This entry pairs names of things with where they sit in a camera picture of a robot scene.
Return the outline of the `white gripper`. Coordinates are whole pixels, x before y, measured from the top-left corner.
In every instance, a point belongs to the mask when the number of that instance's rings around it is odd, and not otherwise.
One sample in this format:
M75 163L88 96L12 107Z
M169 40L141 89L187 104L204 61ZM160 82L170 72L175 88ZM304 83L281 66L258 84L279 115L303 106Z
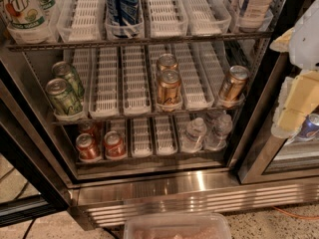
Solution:
M294 32L288 29L270 44L270 49L286 53ZM302 71L295 78L286 77L279 93L278 106L272 119L271 133L288 138L302 126L306 117L319 106L319 72Z

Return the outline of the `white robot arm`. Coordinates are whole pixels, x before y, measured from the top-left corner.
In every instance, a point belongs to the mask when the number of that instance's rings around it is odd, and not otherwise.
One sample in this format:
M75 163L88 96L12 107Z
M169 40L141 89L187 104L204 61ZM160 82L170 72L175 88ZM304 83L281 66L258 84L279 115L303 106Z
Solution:
M295 25L275 39L270 49L289 55L290 63L301 70L286 77L281 86L271 133L288 138L319 106L319 0L315 0Z

